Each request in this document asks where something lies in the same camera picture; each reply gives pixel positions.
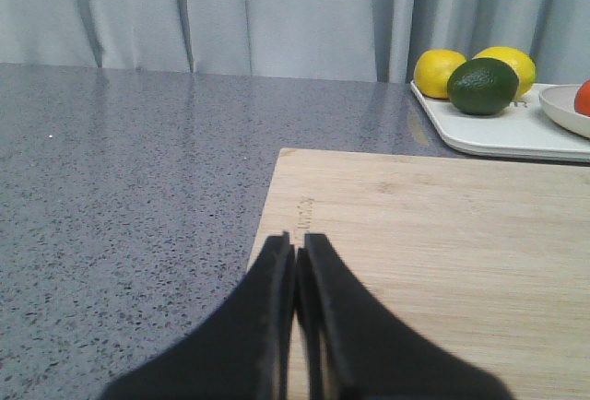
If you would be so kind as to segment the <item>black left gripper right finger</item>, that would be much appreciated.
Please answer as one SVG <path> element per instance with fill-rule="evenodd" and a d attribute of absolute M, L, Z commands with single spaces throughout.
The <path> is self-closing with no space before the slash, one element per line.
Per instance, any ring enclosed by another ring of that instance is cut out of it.
<path fill-rule="evenodd" d="M 436 346 L 386 309 L 324 234 L 298 251 L 297 316 L 312 399 L 510 399 L 491 373 Z"/>

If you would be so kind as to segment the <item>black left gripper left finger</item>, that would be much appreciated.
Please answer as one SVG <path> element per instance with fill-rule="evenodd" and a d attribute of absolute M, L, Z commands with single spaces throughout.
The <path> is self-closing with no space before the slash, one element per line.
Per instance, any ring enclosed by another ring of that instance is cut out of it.
<path fill-rule="evenodd" d="M 266 238 L 238 287 L 190 335 L 112 382 L 104 399 L 284 399 L 296 258 Z"/>

